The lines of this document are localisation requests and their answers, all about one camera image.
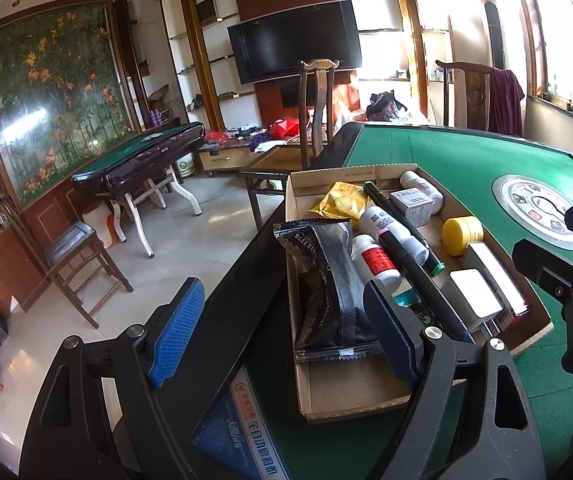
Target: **floral painting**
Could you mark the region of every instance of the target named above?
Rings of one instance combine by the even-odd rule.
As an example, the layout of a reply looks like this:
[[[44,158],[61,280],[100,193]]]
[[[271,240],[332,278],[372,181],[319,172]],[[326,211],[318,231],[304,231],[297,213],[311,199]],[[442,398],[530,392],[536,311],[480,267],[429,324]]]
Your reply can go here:
[[[133,135],[105,3],[0,28],[0,155],[23,205]]]

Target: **wooden chair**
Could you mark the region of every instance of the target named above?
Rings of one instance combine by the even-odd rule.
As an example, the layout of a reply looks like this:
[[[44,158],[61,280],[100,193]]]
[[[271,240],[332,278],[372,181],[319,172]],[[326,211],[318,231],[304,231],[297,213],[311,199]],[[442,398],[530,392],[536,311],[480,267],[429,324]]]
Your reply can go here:
[[[297,70],[300,72],[300,91],[298,96],[298,119],[300,123],[300,145],[285,144],[275,146],[256,160],[240,170],[241,176],[246,181],[249,193],[250,208],[258,231],[262,228],[262,212],[258,203],[259,194],[285,195],[286,181],[288,176],[295,171],[306,170],[311,162],[324,149],[322,136],[322,114],[324,106],[327,108],[327,141],[333,135],[333,80],[335,69],[339,61],[330,59],[313,59],[306,63],[298,62]],[[306,80],[313,73],[316,80],[316,98],[313,108],[313,122],[311,124],[311,141],[308,139],[307,122],[308,113],[306,108]],[[282,189],[263,189],[262,182],[278,180],[282,182]]]
[[[20,219],[20,216],[15,211],[13,204],[10,204],[9,199],[1,194],[0,206],[9,219],[11,227],[25,246],[27,253],[31,256],[31,259],[44,271],[45,280],[49,283],[55,283],[67,300],[73,304],[93,328],[100,327],[98,322],[93,319],[93,314],[106,303],[108,298],[118,290],[120,285],[124,285],[124,288],[129,292],[133,291],[133,287],[113,259],[108,255],[92,227],[86,225],[84,222],[77,222],[69,227],[48,250],[42,251],[35,237],[29,229],[26,228],[22,219]],[[89,250],[89,254],[84,254],[85,250]],[[74,267],[71,263],[77,257],[79,257],[82,262]],[[73,278],[92,260],[97,260],[99,266],[76,289],[72,289],[70,284]],[[65,267],[70,268],[70,272],[67,276],[61,275],[61,271],[64,270]],[[89,285],[102,269],[106,270],[107,274],[115,277],[118,281],[95,306],[87,312],[86,309],[84,309],[82,300],[78,296],[78,292]]]
[[[466,127],[471,130],[489,129],[490,92],[487,75],[490,66],[478,63],[455,62],[445,63],[436,60],[435,63],[444,70],[444,126],[449,125],[449,87],[448,71],[451,69],[464,72],[466,88]]]

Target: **purple towel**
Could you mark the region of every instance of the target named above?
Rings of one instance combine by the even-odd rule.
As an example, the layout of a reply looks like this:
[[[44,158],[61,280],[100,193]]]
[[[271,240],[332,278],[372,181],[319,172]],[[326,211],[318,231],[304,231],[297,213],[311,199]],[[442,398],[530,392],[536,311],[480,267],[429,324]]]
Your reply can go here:
[[[510,70],[490,69],[489,132],[524,137],[521,101],[524,91]]]

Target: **television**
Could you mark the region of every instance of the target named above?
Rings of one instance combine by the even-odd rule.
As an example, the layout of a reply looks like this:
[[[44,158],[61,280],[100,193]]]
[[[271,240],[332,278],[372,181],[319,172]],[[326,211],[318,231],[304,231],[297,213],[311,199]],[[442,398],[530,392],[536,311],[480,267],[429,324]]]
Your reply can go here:
[[[351,0],[281,10],[228,31],[242,84],[297,75],[299,60],[338,60],[338,70],[362,66]]]

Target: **blue and white label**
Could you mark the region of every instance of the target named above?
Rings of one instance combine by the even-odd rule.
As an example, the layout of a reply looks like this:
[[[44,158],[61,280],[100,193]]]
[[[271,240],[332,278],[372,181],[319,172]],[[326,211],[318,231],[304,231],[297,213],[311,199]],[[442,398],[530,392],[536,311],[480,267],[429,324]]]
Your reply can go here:
[[[210,457],[255,480],[289,480],[260,413],[244,367],[233,379],[194,445]]]

